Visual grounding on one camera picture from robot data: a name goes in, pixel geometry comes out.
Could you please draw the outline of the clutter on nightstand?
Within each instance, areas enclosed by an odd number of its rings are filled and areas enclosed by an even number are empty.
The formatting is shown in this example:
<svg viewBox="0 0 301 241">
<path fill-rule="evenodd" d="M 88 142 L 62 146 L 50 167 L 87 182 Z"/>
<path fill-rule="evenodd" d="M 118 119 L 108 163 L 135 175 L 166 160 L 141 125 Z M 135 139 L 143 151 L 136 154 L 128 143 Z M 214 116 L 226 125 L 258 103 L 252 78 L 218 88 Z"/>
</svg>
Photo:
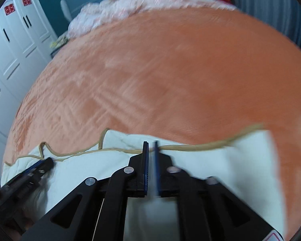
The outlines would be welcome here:
<svg viewBox="0 0 301 241">
<path fill-rule="evenodd" d="M 68 41 L 69 41 L 68 33 L 65 32 L 50 44 L 50 48 L 55 50 L 57 48 L 64 46 Z"/>
</svg>

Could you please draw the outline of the grey nightstand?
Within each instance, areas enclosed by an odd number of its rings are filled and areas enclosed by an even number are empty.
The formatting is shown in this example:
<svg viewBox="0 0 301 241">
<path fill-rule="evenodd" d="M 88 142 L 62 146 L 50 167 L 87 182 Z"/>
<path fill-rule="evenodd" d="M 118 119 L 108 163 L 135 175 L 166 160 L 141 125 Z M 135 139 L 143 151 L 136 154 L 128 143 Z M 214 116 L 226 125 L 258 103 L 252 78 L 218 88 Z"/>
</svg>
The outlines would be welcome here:
<svg viewBox="0 0 301 241">
<path fill-rule="evenodd" d="M 55 48 L 55 49 L 51 52 L 50 56 L 51 56 L 52 59 L 53 59 L 53 58 L 55 57 L 55 55 L 61 50 L 61 48 L 63 48 L 63 46 L 57 47 L 57 48 Z"/>
</svg>

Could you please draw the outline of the orange plush bed blanket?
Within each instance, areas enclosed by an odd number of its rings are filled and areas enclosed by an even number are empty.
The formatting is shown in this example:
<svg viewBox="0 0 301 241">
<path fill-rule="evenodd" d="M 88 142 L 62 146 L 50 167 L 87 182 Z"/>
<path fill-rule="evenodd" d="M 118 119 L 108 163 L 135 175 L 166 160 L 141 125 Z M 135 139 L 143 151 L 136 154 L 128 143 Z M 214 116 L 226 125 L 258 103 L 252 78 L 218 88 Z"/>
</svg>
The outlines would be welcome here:
<svg viewBox="0 0 301 241">
<path fill-rule="evenodd" d="M 42 142 L 59 154 L 85 150 L 106 128 L 197 145 L 257 123 L 275 139 L 292 237 L 301 225 L 301 50 L 239 11 L 154 10 L 55 55 L 17 111 L 4 163 Z"/>
</svg>

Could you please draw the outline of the pink embroidered quilt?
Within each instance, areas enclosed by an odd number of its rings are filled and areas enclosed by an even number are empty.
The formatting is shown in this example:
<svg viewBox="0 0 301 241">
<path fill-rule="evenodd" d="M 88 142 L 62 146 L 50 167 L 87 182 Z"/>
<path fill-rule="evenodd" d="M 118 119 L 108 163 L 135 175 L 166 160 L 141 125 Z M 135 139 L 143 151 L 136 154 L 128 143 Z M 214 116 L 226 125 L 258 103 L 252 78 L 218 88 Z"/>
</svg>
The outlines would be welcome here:
<svg viewBox="0 0 301 241">
<path fill-rule="evenodd" d="M 67 38 L 81 37 L 102 25 L 122 21 L 146 11 L 202 7 L 236 10 L 236 6 L 220 0 L 102 0 L 81 8 L 68 26 Z"/>
</svg>

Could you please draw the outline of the white wardrobe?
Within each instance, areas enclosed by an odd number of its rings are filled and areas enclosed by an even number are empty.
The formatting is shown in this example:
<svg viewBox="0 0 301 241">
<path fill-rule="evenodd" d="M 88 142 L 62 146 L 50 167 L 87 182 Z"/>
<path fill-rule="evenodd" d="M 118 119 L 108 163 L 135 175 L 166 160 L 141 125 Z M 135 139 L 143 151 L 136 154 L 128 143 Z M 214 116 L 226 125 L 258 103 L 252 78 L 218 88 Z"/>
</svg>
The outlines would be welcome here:
<svg viewBox="0 0 301 241">
<path fill-rule="evenodd" d="M 6 0 L 0 8 L 0 180 L 8 134 L 22 100 L 51 61 L 56 39 L 39 0 Z"/>
</svg>

